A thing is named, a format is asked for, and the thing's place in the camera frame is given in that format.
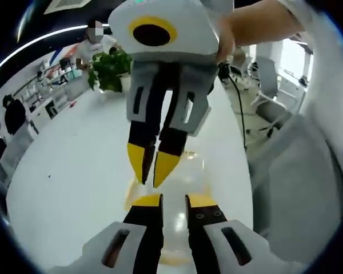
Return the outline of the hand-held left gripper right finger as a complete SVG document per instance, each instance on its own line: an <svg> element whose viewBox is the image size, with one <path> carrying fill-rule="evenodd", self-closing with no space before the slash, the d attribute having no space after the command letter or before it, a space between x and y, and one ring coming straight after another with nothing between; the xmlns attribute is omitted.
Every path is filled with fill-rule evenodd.
<svg viewBox="0 0 343 274"><path fill-rule="evenodd" d="M197 273L277 273L268 242L238 220L228 220L212 198L185 196L188 243Z"/></svg>

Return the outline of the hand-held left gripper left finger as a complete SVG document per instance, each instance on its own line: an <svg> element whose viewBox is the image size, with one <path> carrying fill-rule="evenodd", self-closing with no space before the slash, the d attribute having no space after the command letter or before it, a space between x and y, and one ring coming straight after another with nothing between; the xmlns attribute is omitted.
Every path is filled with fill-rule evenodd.
<svg viewBox="0 0 343 274"><path fill-rule="evenodd" d="M157 273L163 247L163 195L143 196L122 222L113 222L83 245L82 255L48 273Z"/></svg>

